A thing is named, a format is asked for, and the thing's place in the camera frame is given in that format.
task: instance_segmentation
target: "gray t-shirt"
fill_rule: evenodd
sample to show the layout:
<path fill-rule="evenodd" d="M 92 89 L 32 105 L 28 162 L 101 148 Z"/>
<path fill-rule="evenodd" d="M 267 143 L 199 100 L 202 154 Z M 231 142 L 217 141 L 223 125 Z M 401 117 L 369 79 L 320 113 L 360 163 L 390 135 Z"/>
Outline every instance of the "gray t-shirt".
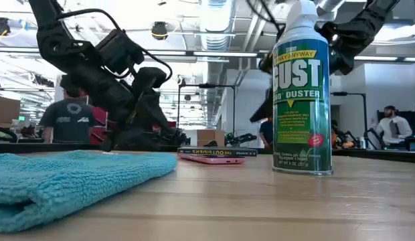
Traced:
<path fill-rule="evenodd" d="M 92 108 L 78 99 L 51 104 L 39 122 L 53 128 L 54 143 L 89 143 L 90 127 L 96 124 Z"/>

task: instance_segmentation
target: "microfiber cloth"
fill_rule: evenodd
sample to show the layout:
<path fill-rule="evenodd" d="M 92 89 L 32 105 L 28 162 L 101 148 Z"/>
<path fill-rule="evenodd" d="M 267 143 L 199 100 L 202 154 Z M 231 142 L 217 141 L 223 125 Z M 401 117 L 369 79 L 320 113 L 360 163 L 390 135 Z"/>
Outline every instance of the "microfiber cloth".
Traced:
<path fill-rule="evenodd" d="M 0 232 L 19 232 L 63 218 L 165 175 L 176 162 L 176 156 L 167 153 L 0 154 Z"/>

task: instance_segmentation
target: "green spray can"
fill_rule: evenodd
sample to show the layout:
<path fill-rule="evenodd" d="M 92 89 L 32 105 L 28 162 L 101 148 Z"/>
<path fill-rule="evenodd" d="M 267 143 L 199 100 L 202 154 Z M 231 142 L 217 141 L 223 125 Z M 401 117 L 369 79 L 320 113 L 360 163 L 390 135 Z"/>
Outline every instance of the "green spray can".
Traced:
<path fill-rule="evenodd" d="M 315 31 L 315 4 L 298 0 L 273 50 L 273 169 L 330 175 L 328 41 Z"/>

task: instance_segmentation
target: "ceiling duct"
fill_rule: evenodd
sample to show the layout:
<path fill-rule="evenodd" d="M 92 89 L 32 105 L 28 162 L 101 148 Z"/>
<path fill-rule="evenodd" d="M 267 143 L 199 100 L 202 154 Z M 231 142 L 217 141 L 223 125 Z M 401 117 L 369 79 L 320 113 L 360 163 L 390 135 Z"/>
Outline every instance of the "ceiling duct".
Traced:
<path fill-rule="evenodd" d="M 337 17 L 337 10 L 346 2 L 346 0 L 318 0 L 317 14 L 320 21 L 334 21 Z"/>
<path fill-rule="evenodd" d="M 201 0 L 200 30 L 212 33 L 230 33 L 233 28 L 233 16 L 235 0 Z M 201 46 L 205 51 L 228 51 L 231 37 L 226 35 L 202 35 Z M 221 78 L 224 63 L 207 63 L 207 83 L 223 84 L 225 78 Z M 207 125 L 213 126 L 215 109 L 219 106 L 217 96 L 222 95 L 222 90 L 208 89 L 207 101 Z"/>

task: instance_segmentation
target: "desk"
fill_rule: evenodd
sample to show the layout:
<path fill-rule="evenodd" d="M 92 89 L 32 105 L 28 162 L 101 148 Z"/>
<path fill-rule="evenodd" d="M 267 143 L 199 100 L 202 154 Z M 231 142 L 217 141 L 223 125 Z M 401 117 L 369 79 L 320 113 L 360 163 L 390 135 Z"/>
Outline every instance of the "desk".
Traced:
<path fill-rule="evenodd" d="M 415 137 L 406 138 L 405 145 L 408 151 L 415 151 Z"/>
<path fill-rule="evenodd" d="M 179 161 L 176 172 L 0 241 L 415 240 L 415 163 L 334 157 L 332 177 Z"/>

